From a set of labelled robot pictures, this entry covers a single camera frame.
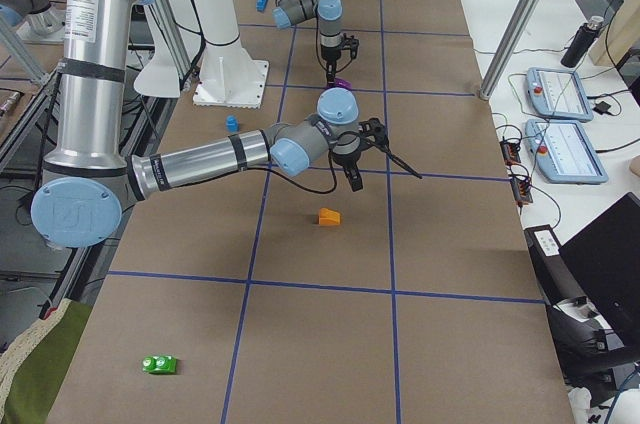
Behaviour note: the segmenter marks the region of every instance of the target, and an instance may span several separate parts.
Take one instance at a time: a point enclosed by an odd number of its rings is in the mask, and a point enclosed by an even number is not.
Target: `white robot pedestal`
[[[194,1],[207,40],[194,102],[260,107],[269,63],[254,61],[242,47],[233,0]]]

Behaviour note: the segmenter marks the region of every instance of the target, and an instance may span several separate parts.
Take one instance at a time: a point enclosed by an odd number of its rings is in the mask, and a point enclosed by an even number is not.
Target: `table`
[[[241,131],[304,118],[313,25],[234,1],[271,64]],[[50,424],[573,422],[460,1],[343,3],[361,47],[341,77],[423,179],[370,151],[356,194],[247,172],[139,204]],[[226,135],[228,113],[183,96],[160,150]],[[316,166],[301,183],[330,183]],[[320,207],[343,224],[315,225]],[[178,374],[141,372],[151,353]]]
[[[470,34],[476,49],[476,58],[481,73],[486,72],[493,57],[492,52],[504,33],[507,23],[518,0],[462,0]],[[541,0],[531,21],[518,44],[517,51],[522,49],[561,50],[576,30],[585,22],[585,16],[574,0]],[[491,96],[491,108],[507,117],[510,124],[524,129],[524,123],[531,118],[524,114],[512,93],[508,76],[524,73],[530,67],[564,69],[560,64],[562,52],[535,51],[521,52],[512,56],[496,91]],[[626,89],[619,74],[611,69],[593,78],[607,67],[594,66],[587,56],[578,67],[578,74],[583,78],[588,95],[598,95]],[[526,102],[524,76],[512,77],[517,94],[524,104],[525,112],[533,112]],[[593,121],[584,124],[591,143],[596,149],[609,149],[630,142],[640,135],[640,108],[630,93],[617,95],[623,112],[619,117],[595,115]],[[606,99],[614,107],[611,99]],[[501,116],[494,116],[496,126],[504,124]],[[578,233],[591,220],[600,215],[623,194],[632,191],[640,192],[640,179],[632,174],[629,161],[640,153],[640,144],[636,144],[619,152],[600,154],[609,181],[598,186],[578,186],[569,184],[549,184],[536,172],[534,184],[550,193],[562,209],[562,220],[555,233],[562,243]],[[533,168],[533,160],[528,152],[521,152],[523,163],[528,169]],[[555,224],[558,211],[555,205],[545,196],[533,190],[534,204],[525,206],[521,222],[523,228],[542,224]]]

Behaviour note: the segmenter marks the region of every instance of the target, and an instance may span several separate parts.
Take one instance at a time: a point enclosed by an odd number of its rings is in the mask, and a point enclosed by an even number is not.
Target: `purple object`
[[[345,79],[340,79],[339,77],[336,77],[336,80],[333,84],[333,87],[341,87],[342,89],[346,89],[348,91],[351,90],[351,83]]]

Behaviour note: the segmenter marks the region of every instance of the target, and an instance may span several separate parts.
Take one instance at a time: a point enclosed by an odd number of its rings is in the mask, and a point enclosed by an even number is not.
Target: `green cloth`
[[[13,378],[0,424],[44,424],[90,313],[90,306],[69,304],[62,320],[29,354]]]

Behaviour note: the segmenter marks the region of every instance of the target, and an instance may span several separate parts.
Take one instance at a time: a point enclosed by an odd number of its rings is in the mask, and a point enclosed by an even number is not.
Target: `warning label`
[[[67,0],[65,39],[96,42],[98,0]]]

